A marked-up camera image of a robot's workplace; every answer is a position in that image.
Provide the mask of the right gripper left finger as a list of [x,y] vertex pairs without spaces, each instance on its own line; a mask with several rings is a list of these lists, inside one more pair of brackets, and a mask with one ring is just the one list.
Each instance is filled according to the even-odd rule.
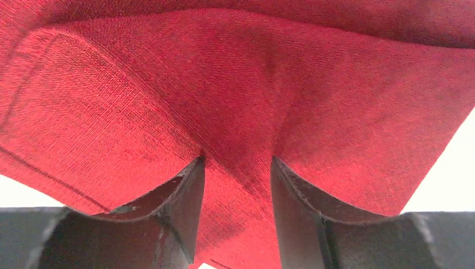
[[204,157],[108,214],[1,209],[2,268],[188,268],[194,262]]

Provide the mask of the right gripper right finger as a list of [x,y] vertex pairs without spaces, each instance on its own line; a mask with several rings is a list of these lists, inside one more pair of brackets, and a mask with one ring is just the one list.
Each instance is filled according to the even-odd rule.
[[273,158],[283,268],[473,268],[473,212],[388,217],[347,204]]

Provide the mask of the red cloth napkin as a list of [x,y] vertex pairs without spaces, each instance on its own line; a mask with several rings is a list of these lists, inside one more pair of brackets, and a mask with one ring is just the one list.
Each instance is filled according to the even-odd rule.
[[396,215],[473,107],[473,1],[1,2],[1,174],[93,215],[203,154],[200,262],[279,268],[273,156]]

